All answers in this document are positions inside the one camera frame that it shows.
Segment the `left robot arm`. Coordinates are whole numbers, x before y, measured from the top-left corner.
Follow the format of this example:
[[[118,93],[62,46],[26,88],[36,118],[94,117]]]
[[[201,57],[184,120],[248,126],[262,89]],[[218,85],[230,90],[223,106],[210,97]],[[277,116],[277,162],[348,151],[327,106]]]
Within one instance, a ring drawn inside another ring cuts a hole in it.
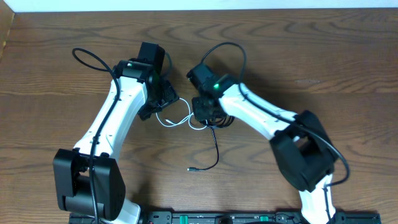
[[[161,74],[166,56],[160,45],[144,42],[136,58],[101,68],[112,77],[104,104],[74,147],[53,159],[58,207],[70,223],[142,222],[141,207],[126,197],[118,160],[134,118],[147,120],[179,99]]]

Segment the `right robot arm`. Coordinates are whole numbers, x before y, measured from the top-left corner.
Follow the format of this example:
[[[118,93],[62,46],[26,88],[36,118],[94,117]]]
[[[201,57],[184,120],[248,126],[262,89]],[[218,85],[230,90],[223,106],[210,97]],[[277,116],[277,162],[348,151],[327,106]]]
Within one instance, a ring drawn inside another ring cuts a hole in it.
[[[332,223],[334,163],[340,153],[315,114],[279,108],[229,75],[218,76],[200,63],[187,73],[198,90],[192,100],[197,120],[237,118],[264,136],[281,174],[299,191],[301,214],[307,223]]]

